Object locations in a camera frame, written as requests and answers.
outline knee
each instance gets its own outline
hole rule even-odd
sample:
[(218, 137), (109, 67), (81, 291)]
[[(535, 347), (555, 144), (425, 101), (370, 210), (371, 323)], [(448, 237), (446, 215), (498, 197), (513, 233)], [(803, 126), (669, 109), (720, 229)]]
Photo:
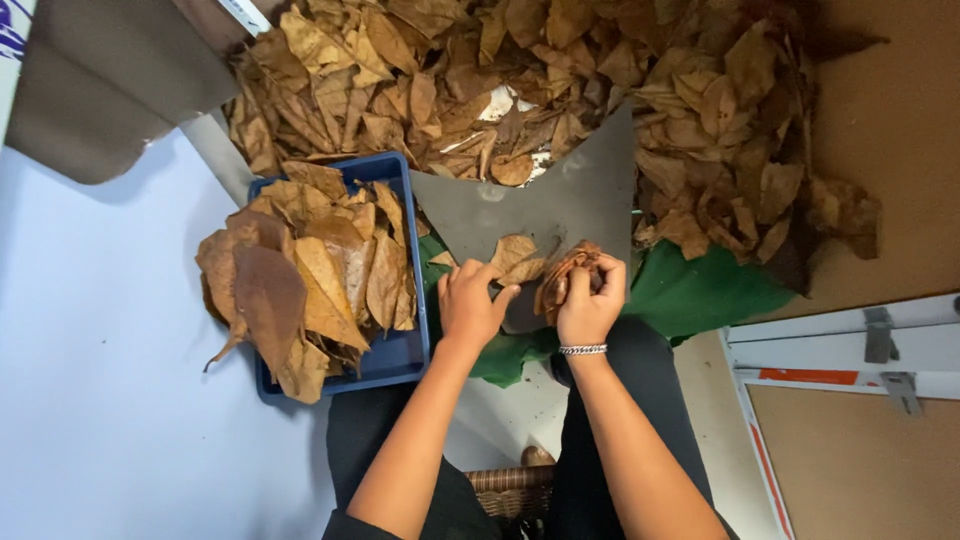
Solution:
[(673, 367), (670, 342), (642, 319), (625, 316), (617, 319), (607, 336), (607, 359), (615, 372), (638, 364), (668, 364)]

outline gray cutting board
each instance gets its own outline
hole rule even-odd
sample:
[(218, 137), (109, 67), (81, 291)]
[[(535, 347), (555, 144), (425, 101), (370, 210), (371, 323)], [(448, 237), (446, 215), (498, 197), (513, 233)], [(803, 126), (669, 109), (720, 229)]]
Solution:
[[(526, 187), (452, 180), (410, 171), (410, 182), (430, 223), (457, 262), (488, 261), (507, 234), (533, 238), (535, 257), (562, 257), (581, 239), (630, 260), (636, 166), (629, 104)], [(537, 284), (527, 283), (504, 321), (508, 333), (546, 326), (533, 315)]]

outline orange stripe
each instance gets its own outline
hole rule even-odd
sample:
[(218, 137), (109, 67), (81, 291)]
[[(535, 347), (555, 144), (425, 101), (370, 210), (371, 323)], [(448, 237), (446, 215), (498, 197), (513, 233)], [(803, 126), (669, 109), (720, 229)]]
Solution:
[(783, 503), (780, 502), (780, 492), (774, 483), (774, 475), (773, 472), (770, 471), (770, 463), (767, 461), (767, 453), (763, 451), (763, 443), (760, 442), (760, 432), (753, 424), (750, 425), (750, 431), (754, 434), (756, 453), (760, 456), (760, 464), (763, 465), (763, 474), (767, 477), (767, 483), (770, 485), (770, 493), (773, 494), (774, 504), (777, 506), (777, 514), (780, 516), (780, 526), (783, 528), (783, 533), (786, 534), (787, 539), (793, 540), (793, 536), (790, 535), (790, 527), (786, 524), (786, 514), (783, 512)]
[(789, 380), (792, 382), (820, 382), (822, 384), (845, 384), (853, 386), (856, 383), (858, 371), (832, 371), (821, 369), (773, 369), (760, 370), (761, 380)]

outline hand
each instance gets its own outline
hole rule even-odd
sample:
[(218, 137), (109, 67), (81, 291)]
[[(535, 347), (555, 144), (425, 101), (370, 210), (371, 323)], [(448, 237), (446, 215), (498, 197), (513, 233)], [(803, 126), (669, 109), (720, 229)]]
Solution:
[(491, 301), (487, 287), (500, 276), (493, 265), (470, 259), (440, 278), (437, 289), (444, 339), (475, 349), (477, 354), (493, 339), (503, 324), (507, 305), (520, 292), (519, 285), (510, 285)]
[(623, 307), (627, 282), (627, 265), (609, 255), (601, 255), (597, 265), (604, 273), (604, 284), (590, 296), (590, 273), (584, 268), (570, 271), (570, 292), (557, 315), (560, 344), (599, 345), (607, 341), (607, 333)]

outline green cloth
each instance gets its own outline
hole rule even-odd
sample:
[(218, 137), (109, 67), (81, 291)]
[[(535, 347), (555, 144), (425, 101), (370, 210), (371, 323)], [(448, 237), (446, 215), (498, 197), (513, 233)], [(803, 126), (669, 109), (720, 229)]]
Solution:
[[(437, 305), (437, 281), (449, 268), (427, 262), (446, 251), (436, 232), (420, 239), (420, 263), (426, 291), (431, 345), (442, 335)], [(639, 272), (630, 287), (623, 314), (638, 315), (654, 330), (678, 345), (690, 335), (722, 328), (784, 306), (792, 291), (773, 283), (759, 267), (740, 266), (729, 251), (710, 246), (707, 254), (685, 260), (679, 247), (663, 241), (631, 262)], [(477, 358), (471, 377), (507, 387), (520, 381), (523, 362), (548, 358), (560, 345), (557, 330), (501, 333)]]

